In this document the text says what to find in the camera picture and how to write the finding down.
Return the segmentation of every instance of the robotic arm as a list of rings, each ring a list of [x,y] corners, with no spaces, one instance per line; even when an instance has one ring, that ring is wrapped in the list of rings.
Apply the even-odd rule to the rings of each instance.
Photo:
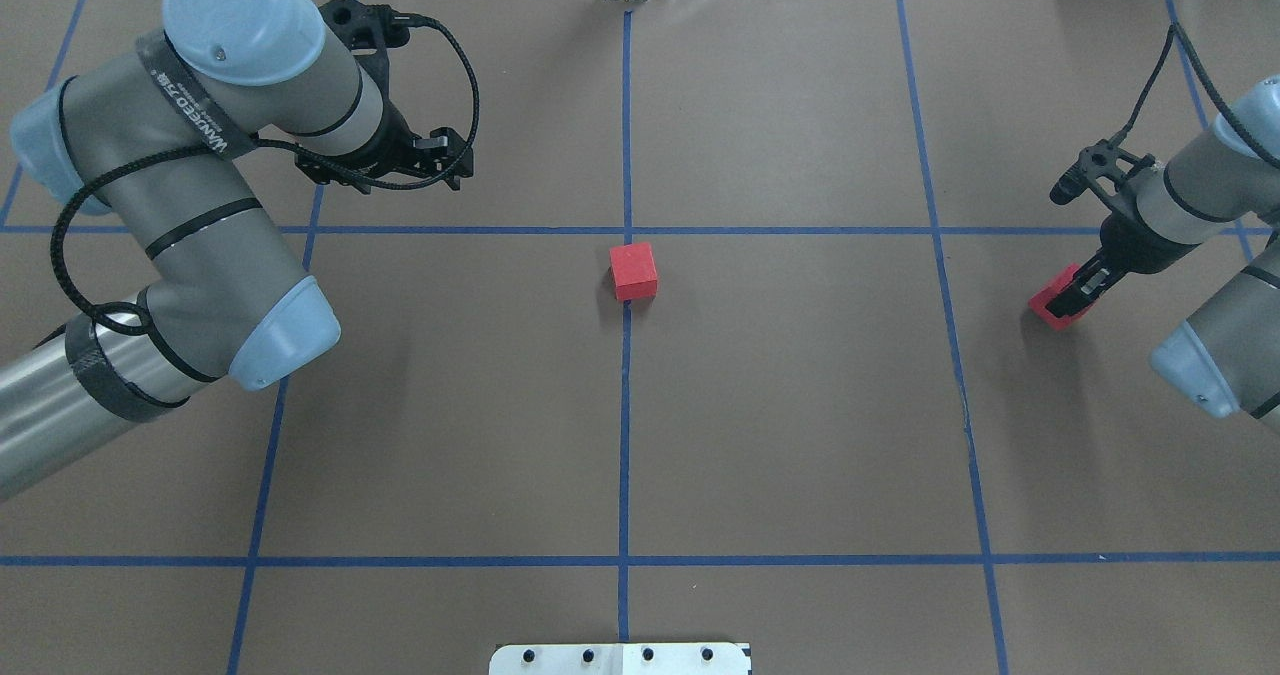
[[[284,147],[312,181],[364,192],[457,190],[471,175],[475,122],[466,140],[449,128],[422,138],[388,97],[387,50],[412,27],[452,42],[476,97],[471,65],[438,22],[356,0],[319,10],[164,0],[163,10],[164,28],[137,53],[50,90],[13,123],[23,170],[67,204],[54,265],[82,314],[0,368],[0,501],[224,375],[261,389],[337,343],[324,292],[232,159]],[[268,124],[297,145],[251,134]],[[425,179],[376,179],[387,173]],[[84,300],[61,263],[77,210],[118,214],[160,281],[125,302]]]
[[[1185,38],[1175,26],[1170,40],[1175,33]],[[1221,102],[1194,49],[1183,42]],[[1280,152],[1280,76],[1221,109],[1212,127],[1167,164],[1119,147],[1133,119],[1116,137],[1080,151],[1050,197],[1065,205],[1091,190],[1111,214],[1100,231],[1101,247],[1070,283],[1042,291],[1042,310],[1032,300],[1043,319],[1065,327],[1126,273],[1158,273],[1247,213],[1280,228],[1280,161],[1271,155]],[[1280,432],[1280,247],[1268,243],[1152,352],[1151,364],[1208,414],[1243,410]]]

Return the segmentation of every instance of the red block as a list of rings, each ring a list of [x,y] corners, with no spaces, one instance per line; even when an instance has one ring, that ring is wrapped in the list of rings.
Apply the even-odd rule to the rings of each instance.
[[[1070,265],[1066,266],[1066,270],[1061,270],[1061,273],[1059,273],[1056,278],[1053,278],[1047,286],[1044,286],[1042,291],[1033,295],[1032,298],[1027,301],[1027,306],[1030,307],[1034,314],[1039,315],[1041,320],[1044,320],[1048,324],[1048,327],[1053,328],[1055,330],[1059,332],[1065,330],[1068,325],[1070,325],[1075,320],[1079,320],[1080,318],[1084,318],[1084,314],[1089,311],[1089,307],[1093,307],[1092,305],[1089,305],[1089,307],[1085,307],[1084,310],[1080,310],[1075,315],[1070,315],[1066,318],[1057,318],[1051,311],[1047,310],[1048,301],[1057,297],[1060,292],[1066,289],[1066,286],[1071,284],[1071,278],[1075,277],[1075,270],[1079,269],[1080,269],[1079,265],[1071,263]]]
[[[613,268],[613,296],[618,301],[658,295],[658,265],[654,265],[653,246],[648,242],[611,247],[609,265]]]

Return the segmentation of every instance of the black band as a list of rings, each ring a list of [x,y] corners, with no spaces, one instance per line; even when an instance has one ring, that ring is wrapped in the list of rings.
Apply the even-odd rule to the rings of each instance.
[[[1276,289],[1280,289],[1280,278],[1276,278],[1275,274],[1267,273],[1262,268],[1254,268],[1253,265],[1244,265],[1244,269],[1240,270],[1240,273],[1244,275],[1253,275],[1254,278],[1261,279],[1263,283]]]
[[[338,118],[338,122],[329,126],[328,128],[323,128],[312,133],[294,133],[289,131],[284,132],[289,133],[293,137],[320,137],[323,134],[329,134],[333,131],[346,126],[347,120],[356,114],[356,108],[360,108],[360,97],[365,95],[365,69],[360,68],[358,65],[356,67],[356,69],[360,70],[361,73],[360,82],[356,85],[356,99],[351,101],[351,108],[347,108],[347,114],[344,114],[342,118]]]
[[[138,306],[141,306],[143,310],[147,310],[147,289],[150,288],[142,288],[142,292],[138,293]],[[201,370],[196,370],[186,360],[179,357],[178,352],[174,352],[173,347],[169,347],[169,341],[164,339],[164,336],[161,336],[156,328],[147,328],[147,337],[151,338],[151,345],[155,346],[156,351],[159,351],[160,355],[163,355],[164,359],[169,361],[169,365],[173,365],[174,369],[177,369],[183,375],[187,375],[188,378],[196,380],[197,383],[218,382],[218,378],[212,375],[206,375],[201,373]]]
[[[1230,223],[1235,218],[1215,218],[1212,215],[1206,215],[1193,206],[1188,205],[1185,200],[1179,197],[1178,191],[1174,188],[1174,183],[1169,179],[1169,168],[1165,168],[1165,191],[1169,192],[1169,197],[1178,204],[1179,207],[1188,211],[1192,215],[1197,215],[1201,220],[1208,220],[1210,223]]]
[[[1261,420],[1267,416],[1267,412],[1275,410],[1276,406],[1280,406],[1280,392],[1277,392],[1271,397],[1267,397],[1267,401],[1262,402],[1262,405],[1251,410],[1249,415],[1252,415],[1254,420]]]
[[[67,364],[90,394],[111,415],[131,423],[150,423],[169,411],[182,407],[180,402],[163,402],[142,392],[111,368],[97,342],[97,325],[87,316],[77,315],[67,323],[64,339]]]
[[[187,236],[196,234],[201,229],[205,229],[219,220],[225,220],[227,218],[230,218],[237,213],[243,213],[246,210],[259,210],[261,209],[261,206],[262,204],[257,201],[256,197],[243,197],[242,200],[228,202],[228,205],[214,207],[212,210],[202,215],[196,215],[195,218],[187,220],[183,224],[179,224],[177,228],[169,231],[168,233],[157,237],[155,242],[148,245],[146,250],[147,257],[155,260],[157,255],[178,245]]]
[[[234,160],[257,147],[236,120],[214,102],[214,97],[174,51],[164,29],[140,37],[134,49],[165,102],[200,133],[209,150],[223,160]]]

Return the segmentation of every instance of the light blue joint cap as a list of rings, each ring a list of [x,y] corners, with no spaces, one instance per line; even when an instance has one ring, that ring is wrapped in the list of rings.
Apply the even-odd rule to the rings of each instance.
[[[1213,418],[1225,418],[1240,409],[1231,386],[1188,320],[1152,351],[1151,366]]]
[[[1231,111],[1240,119],[1244,129],[1249,131],[1249,134],[1257,138],[1262,147],[1266,147],[1267,152],[1280,158],[1280,74],[1271,76],[1253,86],[1253,90],[1244,94],[1244,97],[1231,104]],[[1221,114],[1213,119],[1213,134],[1222,141],[1222,145],[1240,155],[1258,159],[1249,150],[1249,146],[1244,145],[1240,136],[1235,134]]]
[[[339,337],[333,307],[307,275],[253,328],[232,360],[230,377],[250,392],[260,391],[326,352]]]
[[[178,55],[227,83],[284,82],[324,50],[324,19],[311,0],[164,0],[163,10]]]
[[[63,85],[51,87],[14,117],[9,127],[9,142],[18,155],[22,172],[45,186],[54,200],[67,205],[84,187],[84,181],[76,172],[63,138],[61,114],[58,110]],[[79,211],[86,215],[106,215],[111,209],[97,197],[91,197]]]

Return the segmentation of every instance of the blue cap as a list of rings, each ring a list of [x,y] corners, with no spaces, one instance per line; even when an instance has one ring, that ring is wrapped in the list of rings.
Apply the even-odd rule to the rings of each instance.
[[[9,142],[18,155],[22,170],[45,186],[55,200],[67,205],[84,187],[84,181],[76,172],[63,138],[59,101],[64,87],[65,83],[49,88],[14,115],[9,127]],[[111,209],[95,196],[86,200],[79,211],[86,215],[106,215]]]
[[[310,68],[326,31],[311,0],[164,0],[164,29],[192,68],[244,86]]]
[[[1253,86],[1252,91],[1231,104],[1231,111],[1267,152],[1280,158],[1280,76],[1271,76]],[[1257,159],[1258,155],[1235,134],[1221,114],[1213,119],[1213,134],[1240,155]]]
[[[1152,351],[1151,366],[1213,418],[1225,418],[1240,409],[1231,386],[1188,320]]]
[[[307,275],[275,302],[232,360],[229,374],[260,391],[338,343],[342,328],[315,277]]]

